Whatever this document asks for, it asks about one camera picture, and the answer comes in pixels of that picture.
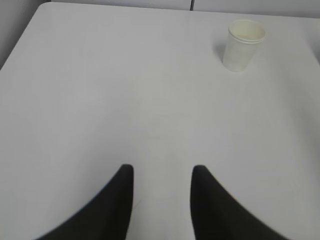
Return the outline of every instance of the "table surface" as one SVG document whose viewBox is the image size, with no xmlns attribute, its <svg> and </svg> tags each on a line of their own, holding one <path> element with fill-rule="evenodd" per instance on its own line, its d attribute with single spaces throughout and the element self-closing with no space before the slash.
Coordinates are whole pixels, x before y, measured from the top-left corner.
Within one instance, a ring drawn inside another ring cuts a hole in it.
<svg viewBox="0 0 320 240">
<path fill-rule="evenodd" d="M 233 73 L 221 54 L 243 18 L 267 36 Z M 197 164 L 287 238 L 319 239 L 319 30 L 308 18 L 41 5 L 0 71 L 0 239 L 56 227 L 124 163 L 128 240 L 195 239 Z"/>
</svg>

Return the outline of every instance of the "paper cup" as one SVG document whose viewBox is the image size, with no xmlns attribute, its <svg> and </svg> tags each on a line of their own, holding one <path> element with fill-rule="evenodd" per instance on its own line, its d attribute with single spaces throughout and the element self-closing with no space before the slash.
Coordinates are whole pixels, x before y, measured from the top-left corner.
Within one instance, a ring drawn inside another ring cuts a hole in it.
<svg viewBox="0 0 320 240">
<path fill-rule="evenodd" d="M 231 23 L 223 55 L 223 65 L 233 72 L 246 69 L 266 35 L 264 27 L 252 20 Z"/>
</svg>

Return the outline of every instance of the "white wall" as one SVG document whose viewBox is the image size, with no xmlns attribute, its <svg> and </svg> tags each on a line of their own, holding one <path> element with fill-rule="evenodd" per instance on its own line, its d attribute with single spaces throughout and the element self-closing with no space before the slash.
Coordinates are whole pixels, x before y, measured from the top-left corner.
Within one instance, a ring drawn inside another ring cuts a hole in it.
<svg viewBox="0 0 320 240">
<path fill-rule="evenodd" d="M 101 4 L 175 10 L 189 10 L 191 5 L 191 0 L 52 0 L 52 2 Z"/>
<path fill-rule="evenodd" d="M 38 6 L 46 0 L 0 0 L 0 69 Z"/>
<path fill-rule="evenodd" d="M 320 0 L 194 0 L 193 10 L 320 18 Z"/>
</svg>

